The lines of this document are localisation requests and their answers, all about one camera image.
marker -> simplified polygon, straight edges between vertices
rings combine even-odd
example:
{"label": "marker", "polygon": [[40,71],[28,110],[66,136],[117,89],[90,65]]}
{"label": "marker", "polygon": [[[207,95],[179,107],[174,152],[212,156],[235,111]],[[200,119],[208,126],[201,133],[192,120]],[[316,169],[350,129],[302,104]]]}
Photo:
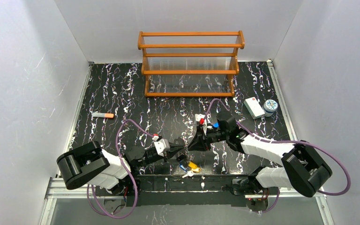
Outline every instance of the marker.
{"label": "marker", "polygon": [[114,118],[114,114],[112,113],[101,113],[101,112],[94,112],[92,113],[92,117],[101,117],[101,118]]}

white key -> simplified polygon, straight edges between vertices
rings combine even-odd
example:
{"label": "white key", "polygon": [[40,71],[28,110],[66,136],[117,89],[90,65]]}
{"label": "white key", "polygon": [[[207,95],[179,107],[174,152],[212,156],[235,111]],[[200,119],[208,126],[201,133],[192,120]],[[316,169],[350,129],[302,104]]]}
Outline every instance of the white key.
{"label": "white key", "polygon": [[194,175],[194,172],[192,172],[191,170],[187,172],[187,174],[183,175],[182,178],[186,178],[186,177],[192,177]]}

wooden rack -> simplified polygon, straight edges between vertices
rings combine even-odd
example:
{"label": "wooden rack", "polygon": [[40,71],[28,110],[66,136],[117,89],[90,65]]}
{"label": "wooden rack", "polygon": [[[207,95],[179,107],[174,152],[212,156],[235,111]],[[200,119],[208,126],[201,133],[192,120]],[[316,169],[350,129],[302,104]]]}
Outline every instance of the wooden rack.
{"label": "wooden rack", "polygon": [[[146,77],[146,97],[233,97],[233,76],[239,73],[238,49],[245,47],[242,31],[238,32],[142,32],[138,39],[138,48],[143,52],[142,74]],[[173,80],[172,90],[160,91],[155,88],[152,78],[165,77]],[[217,89],[212,85],[205,87],[208,91],[182,92],[187,90],[175,79],[191,83],[214,77]]]}

yellow object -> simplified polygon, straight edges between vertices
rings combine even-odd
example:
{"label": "yellow object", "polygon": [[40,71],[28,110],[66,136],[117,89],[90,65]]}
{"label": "yellow object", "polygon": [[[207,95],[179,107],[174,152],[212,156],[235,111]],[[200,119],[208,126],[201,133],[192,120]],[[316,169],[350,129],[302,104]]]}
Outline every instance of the yellow object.
{"label": "yellow object", "polygon": [[201,171],[200,167],[197,167],[196,169],[191,168],[192,172],[199,173]]}
{"label": "yellow object", "polygon": [[198,166],[197,166],[195,163],[193,163],[193,162],[189,162],[189,163],[188,163],[188,166],[189,166],[191,169],[196,169],[196,168],[198,168]]}

white box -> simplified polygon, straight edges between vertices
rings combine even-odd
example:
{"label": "white box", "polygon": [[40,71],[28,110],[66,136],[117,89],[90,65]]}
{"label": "white box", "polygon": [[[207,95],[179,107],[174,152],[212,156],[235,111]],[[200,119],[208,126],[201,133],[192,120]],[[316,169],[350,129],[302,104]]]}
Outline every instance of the white box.
{"label": "white box", "polygon": [[255,97],[251,97],[246,99],[243,104],[245,104],[246,108],[249,110],[250,115],[252,115],[253,119],[257,119],[264,116],[264,110],[260,106],[259,102]]}

